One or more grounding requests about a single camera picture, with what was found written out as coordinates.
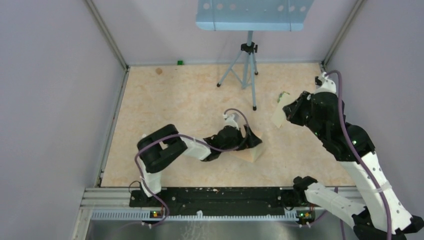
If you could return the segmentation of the peach envelope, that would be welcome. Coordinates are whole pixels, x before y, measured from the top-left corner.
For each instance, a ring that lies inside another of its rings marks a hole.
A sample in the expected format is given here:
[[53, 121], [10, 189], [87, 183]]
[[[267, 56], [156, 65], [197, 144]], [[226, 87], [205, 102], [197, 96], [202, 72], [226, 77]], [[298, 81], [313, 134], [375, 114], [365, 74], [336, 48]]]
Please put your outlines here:
[[262, 143], [259, 145], [248, 148], [240, 151], [232, 151], [229, 153], [230, 156], [235, 157], [237, 159], [244, 160], [249, 163], [256, 162], [260, 156], [265, 152], [266, 150], [266, 144], [265, 144], [265, 135], [263, 132], [260, 131], [254, 131], [253, 132], [260, 140], [262, 140]]

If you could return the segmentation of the cream paper letter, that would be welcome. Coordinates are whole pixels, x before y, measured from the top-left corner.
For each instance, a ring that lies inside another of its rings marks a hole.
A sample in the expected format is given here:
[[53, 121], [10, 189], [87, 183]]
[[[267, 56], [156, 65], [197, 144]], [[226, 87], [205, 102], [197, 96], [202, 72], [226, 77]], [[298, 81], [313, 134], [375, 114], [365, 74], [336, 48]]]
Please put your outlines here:
[[294, 98], [291, 95], [285, 95], [280, 102], [277, 103], [277, 106], [274, 110], [274, 113], [271, 117], [271, 122], [279, 129], [282, 125], [285, 124], [286, 115], [283, 111], [283, 107], [291, 104], [294, 101]]

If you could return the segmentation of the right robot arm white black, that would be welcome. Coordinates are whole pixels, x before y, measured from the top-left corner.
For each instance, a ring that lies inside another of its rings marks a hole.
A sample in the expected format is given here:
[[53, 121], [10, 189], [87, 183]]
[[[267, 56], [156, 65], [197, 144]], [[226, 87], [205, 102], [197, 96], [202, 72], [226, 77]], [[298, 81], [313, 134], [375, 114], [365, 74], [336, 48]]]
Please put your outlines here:
[[333, 83], [302, 92], [282, 110], [290, 123], [312, 131], [347, 171], [363, 199], [354, 202], [311, 176], [297, 176], [293, 180], [297, 205], [322, 207], [349, 225], [360, 240], [404, 240], [424, 227], [423, 219], [406, 210], [396, 196], [368, 133], [345, 121], [344, 102]]

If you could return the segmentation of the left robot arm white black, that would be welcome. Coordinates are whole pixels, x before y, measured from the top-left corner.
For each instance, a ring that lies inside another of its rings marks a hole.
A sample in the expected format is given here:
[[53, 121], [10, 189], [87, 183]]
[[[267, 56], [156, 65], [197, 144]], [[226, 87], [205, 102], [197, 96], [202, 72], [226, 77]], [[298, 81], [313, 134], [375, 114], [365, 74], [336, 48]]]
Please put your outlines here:
[[225, 125], [218, 133], [197, 139], [180, 133], [174, 124], [168, 124], [143, 137], [136, 145], [138, 152], [134, 158], [141, 176], [141, 200], [149, 207], [158, 203], [168, 207], [160, 197], [161, 172], [181, 155], [211, 162], [222, 153], [253, 149], [262, 144], [262, 139], [248, 124], [244, 124], [243, 128]]

